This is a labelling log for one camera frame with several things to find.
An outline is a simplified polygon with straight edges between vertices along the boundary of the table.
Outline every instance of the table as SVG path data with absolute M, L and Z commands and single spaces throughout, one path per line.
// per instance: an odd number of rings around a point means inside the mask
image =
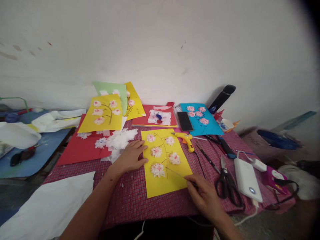
M 141 139 L 141 131 L 148 131 L 151 129 L 150 127 L 132 127 L 131 124 L 132 120 L 127 121 L 124 127 L 127 127 L 129 130 L 135 128 L 138 129 L 138 134 L 136 135 L 134 140 Z M 231 131 L 224 135 L 224 139 L 233 149 L 253 153 L 252 150 L 240 139 L 240 137 L 234 131 Z M 193 142 L 194 146 L 195 143 L 200 144 L 207 155 L 217 165 L 217 167 L 221 168 L 220 156 L 222 154 L 222 151 L 214 143 L 211 144 L 211 142 L 209 141 L 202 141 L 197 139 L 193 139 L 191 141 Z M 186 144 L 181 144 L 181 147 L 186 158 L 188 159 L 192 172 L 202 175 L 202 171 L 196 155 L 188 152 L 188 147 Z M 213 167 L 209 164 L 209 162 L 204 158 L 202 153 L 200 153 L 197 148 L 196 151 L 200 158 L 201 165 L 207 180 L 211 183 L 214 183 L 219 177 L 218 173 L 213 169 Z M 235 178 L 233 161 L 227 159 L 226 164 L 228 167 L 228 171 Z M 94 176 L 94 187 L 96 187 L 110 165 L 110 162 L 100 161 L 100 159 L 96 159 L 87 162 L 55 166 L 45 180 L 44 184 L 61 180 L 67 177 L 96 171 Z M 264 208 L 272 203 L 276 203 L 276 198 L 273 195 L 272 191 L 270 191 L 262 184 L 260 172 L 256 171 L 256 176 L 263 198 L 263 203 L 260 204 L 260 206 L 262 205 Z M 253 214 L 255 211 L 255 207 L 252 205 L 251 200 L 244 195 L 242 195 L 242 197 L 245 204 L 244 214 Z M 287 195 L 280 195 L 279 200 L 282 200 L 285 197 L 287 197 Z M 229 199 L 221 199 L 221 203 L 224 210 L 230 214 L 243 211 L 243 208 L 235 207 L 229 201 Z M 179 191 L 147 199 L 143 166 L 138 170 L 125 173 L 120 178 L 112 195 L 108 212 L 104 220 L 103 229 L 110 228 L 115 224 L 124 224 L 145 219 L 187 215 L 191 216 L 198 214 L 199 212 L 194 206 L 187 189 L 182 189 Z
M 32 119 L 36 119 L 47 112 L 30 112 L 30 115 Z M 23 114 L 20 120 L 21 122 L 28 123 L 27 114 Z M 38 141 L 38 144 L 41 144 L 41 146 L 37 147 L 35 155 L 28 160 L 22 161 L 19 165 L 10 167 L 11 157 L 22 151 L 22 149 L 13 148 L 0 158 L 0 179 L 25 178 L 37 173 L 53 157 L 58 146 L 67 140 L 70 130 L 71 128 L 62 129 L 57 132 L 42 133 L 42 137 Z

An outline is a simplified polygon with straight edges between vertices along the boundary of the blue card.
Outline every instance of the blue card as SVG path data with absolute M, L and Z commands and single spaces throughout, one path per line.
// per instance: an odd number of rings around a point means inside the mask
M 193 126 L 192 136 L 223 135 L 223 131 L 211 113 L 202 103 L 181 103 L 183 112 L 187 112 Z

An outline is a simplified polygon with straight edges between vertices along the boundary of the red checkered tablecloth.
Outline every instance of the red checkered tablecloth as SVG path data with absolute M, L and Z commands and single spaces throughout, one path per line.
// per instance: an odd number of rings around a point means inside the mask
M 141 131 L 151 130 L 151 128 L 149 127 L 131 126 L 131 123 L 132 120 L 127 121 L 124 127 L 127 127 L 129 130 L 135 128 L 138 129 L 138 134 L 136 135 L 134 140 L 141 139 Z M 223 138 L 232 149 L 253 153 L 251 149 L 240 139 L 240 137 L 234 131 L 225 134 Z M 191 141 L 195 147 L 195 151 L 198 153 L 207 180 L 211 183 L 214 183 L 218 179 L 219 175 L 209 164 L 209 162 L 204 158 L 202 153 L 196 147 L 195 143 L 198 143 L 202 146 L 202 149 L 207 153 L 207 155 L 219 169 L 221 168 L 220 156 L 222 154 L 222 151 L 216 144 L 210 141 L 202 141 L 198 139 L 193 139 Z M 192 172 L 203 175 L 196 155 L 194 153 L 188 152 L 188 147 L 186 144 L 181 144 L 181 147 L 184 154 L 186 155 L 186 158 L 188 159 Z M 235 179 L 233 160 L 226 158 L 226 164 L 229 172 Z M 96 187 L 110 165 L 110 162 L 100 161 L 100 159 L 96 159 L 87 162 L 55 166 L 50 175 L 45 180 L 44 184 L 61 180 L 67 177 L 96 171 L 94 176 L 94 187 Z M 260 204 L 259 208 L 260 212 L 263 211 L 264 207 L 272 203 L 276 203 L 276 198 L 272 191 L 270 191 L 261 183 L 260 172 L 257 170 L 255 171 L 263 198 L 263 203 Z M 242 197 L 245 203 L 244 214 L 250 215 L 254 213 L 255 208 L 252 205 L 251 200 L 244 195 L 242 195 Z M 280 195 L 279 200 L 282 200 L 286 197 L 286 195 Z M 235 207 L 229 201 L 229 199 L 221 199 L 221 203 L 224 207 L 224 210 L 229 213 L 243 210 L 243 208 Z M 294 199 L 292 199 L 290 201 L 290 204 L 293 205 L 294 203 Z M 182 189 L 179 191 L 147 199 L 144 167 L 141 167 L 138 170 L 125 173 L 120 178 L 110 201 L 109 209 L 104 221 L 104 228 L 108 228 L 114 224 L 123 224 L 145 219 L 187 216 L 196 214 L 199 214 L 199 212 L 195 208 L 187 189 Z

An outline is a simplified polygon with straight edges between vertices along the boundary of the blue paper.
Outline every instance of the blue paper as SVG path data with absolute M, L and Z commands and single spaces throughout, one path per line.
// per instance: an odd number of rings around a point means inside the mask
M 208 109 L 206 108 L 206 106 L 202 103 L 181 103 L 181 108 L 182 111 L 187 112 L 189 115 L 189 119 L 191 121 L 191 124 L 193 126 L 193 131 L 190 132 L 190 134 L 192 136 L 201 136 L 201 135 L 223 135 L 223 131 L 221 130 L 221 128 L 219 127 L 219 125 L 217 124 L 216 120 L 214 120 L 213 116 L 211 115 L 211 113 L 208 111 Z M 194 117 L 191 117 L 190 112 L 192 111 L 188 111 L 187 107 L 188 106 L 192 106 L 194 107 L 194 113 L 198 112 L 197 114 L 199 114 L 199 108 L 200 107 L 204 107 L 205 108 L 205 112 L 201 112 L 202 116 L 197 116 L 195 114 Z M 204 118 L 207 119 L 209 121 L 209 123 L 207 125 L 203 124 L 200 122 L 200 120 Z

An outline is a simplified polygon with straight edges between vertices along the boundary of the thermos bottle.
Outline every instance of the thermos bottle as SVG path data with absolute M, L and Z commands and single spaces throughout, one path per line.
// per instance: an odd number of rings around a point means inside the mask
M 222 92 L 217 96 L 213 103 L 209 107 L 209 112 L 214 114 L 224 104 L 224 102 L 230 97 L 230 95 L 236 90 L 236 87 L 228 84 L 224 87 Z

